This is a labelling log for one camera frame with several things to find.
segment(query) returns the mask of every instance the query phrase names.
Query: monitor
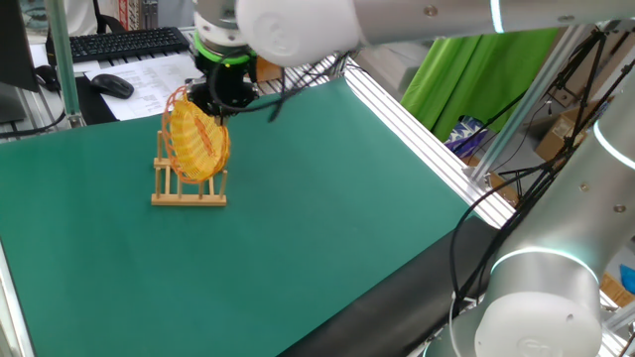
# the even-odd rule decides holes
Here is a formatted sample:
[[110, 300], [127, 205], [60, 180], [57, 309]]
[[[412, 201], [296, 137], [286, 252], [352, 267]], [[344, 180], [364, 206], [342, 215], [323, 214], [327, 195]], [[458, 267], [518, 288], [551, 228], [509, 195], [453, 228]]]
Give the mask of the monitor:
[[25, 118], [17, 88], [39, 91], [20, 0], [0, 0], [0, 123]]

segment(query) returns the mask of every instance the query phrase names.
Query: metal pole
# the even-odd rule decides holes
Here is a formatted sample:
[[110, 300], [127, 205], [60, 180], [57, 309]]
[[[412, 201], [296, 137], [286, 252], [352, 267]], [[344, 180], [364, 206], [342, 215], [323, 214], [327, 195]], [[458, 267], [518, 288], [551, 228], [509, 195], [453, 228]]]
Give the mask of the metal pole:
[[64, 112], [72, 127], [81, 126], [83, 120], [81, 119], [77, 86], [75, 85], [75, 75], [72, 69], [72, 55], [70, 54], [70, 40], [68, 38], [64, 1], [45, 0], [45, 4], [58, 62], [58, 77], [62, 86]]
[[483, 160], [476, 169], [469, 174], [469, 177], [478, 184], [484, 182], [485, 176], [489, 173], [496, 159], [503, 152], [507, 143], [514, 136], [518, 127], [525, 120], [534, 105], [545, 94], [549, 85], [553, 82], [563, 64], [567, 61], [579, 41], [588, 36], [588, 26], [572, 26], [565, 32], [543, 68], [538, 73], [534, 83], [525, 94], [525, 97], [518, 105], [514, 114], [509, 118], [507, 125], [500, 132], [494, 144], [487, 151]]

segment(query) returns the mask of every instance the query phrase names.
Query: orange woven basket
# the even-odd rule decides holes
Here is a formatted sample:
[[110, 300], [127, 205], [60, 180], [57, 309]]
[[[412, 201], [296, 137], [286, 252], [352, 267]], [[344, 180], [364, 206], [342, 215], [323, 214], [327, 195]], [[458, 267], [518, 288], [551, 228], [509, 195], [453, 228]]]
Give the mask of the orange woven basket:
[[190, 102], [184, 86], [168, 99], [162, 124], [170, 164], [182, 182], [205, 182], [227, 165], [227, 128]]

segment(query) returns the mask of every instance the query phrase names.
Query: green curtain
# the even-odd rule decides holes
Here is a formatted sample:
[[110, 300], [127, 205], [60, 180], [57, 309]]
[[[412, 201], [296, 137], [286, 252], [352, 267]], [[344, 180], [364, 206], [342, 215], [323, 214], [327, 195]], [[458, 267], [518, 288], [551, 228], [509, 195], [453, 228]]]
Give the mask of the green curtain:
[[[487, 121], [529, 88], [558, 29], [436, 41], [402, 104], [441, 141], [461, 115]], [[500, 131], [513, 109], [491, 126]]]

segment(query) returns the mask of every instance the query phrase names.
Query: green fabric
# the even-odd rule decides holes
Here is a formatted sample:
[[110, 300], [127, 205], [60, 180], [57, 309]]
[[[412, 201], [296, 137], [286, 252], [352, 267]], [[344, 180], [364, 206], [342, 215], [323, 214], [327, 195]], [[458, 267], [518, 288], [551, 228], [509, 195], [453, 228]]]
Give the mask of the green fabric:
[[[527, 90], [558, 30], [436, 41], [402, 104], [441, 141], [462, 115], [487, 121]], [[500, 131], [514, 109], [496, 121]]]
[[344, 80], [268, 116], [230, 120], [224, 208], [150, 205], [159, 118], [0, 146], [39, 356], [276, 356], [467, 208]]

